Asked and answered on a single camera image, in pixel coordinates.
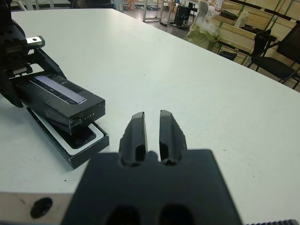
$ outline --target white tabletop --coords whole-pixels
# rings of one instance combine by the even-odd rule
[[[190,149],[212,149],[245,223],[300,220],[300,94],[255,71],[111,9],[13,13],[67,78],[106,100],[99,124],[117,151],[145,111],[158,152],[159,113]],[[72,193],[72,170],[25,108],[0,97],[0,191]]]

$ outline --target metal bracket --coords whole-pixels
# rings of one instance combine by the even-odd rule
[[[146,17],[146,13],[147,13],[147,1],[148,0],[144,0],[144,13],[142,16],[142,21],[146,22],[146,20],[151,20],[151,21],[161,21],[162,16],[163,16],[163,10],[164,10],[164,4],[165,4],[165,0],[162,0],[161,3],[161,8],[160,8],[160,17]]]

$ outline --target black box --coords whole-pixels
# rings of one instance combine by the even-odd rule
[[[47,137],[50,139],[50,141],[54,144],[54,146],[57,148],[57,150],[60,152],[60,154],[67,160],[67,162],[72,166],[73,169],[79,167],[81,164],[89,160],[89,158],[95,154],[103,150],[105,147],[109,145],[109,136],[108,134],[99,127],[95,122],[92,122],[92,124],[103,133],[103,137],[98,140],[97,142],[93,144],[87,143],[86,148],[84,150],[80,151],[79,153],[75,155],[69,155],[66,150],[63,148],[63,146],[57,141],[57,139],[51,134],[51,132],[45,127],[45,125],[42,123],[42,121],[36,116],[36,114],[30,109],[27,108],[27,110],[30,112],[34,120],[38,123],[38,125],[42,128],[44,133],[47,135]]]
[[[105,115],[103,98],[61,76],[41,72],[12,83],[24,104],[70,135]]]

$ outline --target screw hole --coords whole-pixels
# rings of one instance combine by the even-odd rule
[[[30,211],[31,217],[36,219],[46,215],[52,207],[52,203],[52,199],[49,197],[41,198],[40,200],[36,201]]]

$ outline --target black chair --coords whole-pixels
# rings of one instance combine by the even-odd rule
[[[282,84],[292,78],[296,81],[296,84],[293,86],[293,89],[295,89],[300,82],[300,76],[297,73],[300,70],[300,67],[297,70],[294,70],[292,67],[274,58],[265,57],[265,54],[268,49],[278,45],[278,53],[300,64],[300,24],[296,24],[296,26],[281,42],[271,45],[271,42],[274,42],[275,40],[275,37],[271,36],[270,34],[268,37],[268,35],[265,34],[264,42],[266,41],[266,48],[264,48],[262,51],[257,50],[255,54],[251,55],[252,62],[247,67],[249,68],[254,63],[257,65],[256,71],[259,67],[261,67],[278,77],[280,79],[279,82]],[[263,43],[257,43],[255,40],[254,50],[256,45],[259,45],[261,48]]]

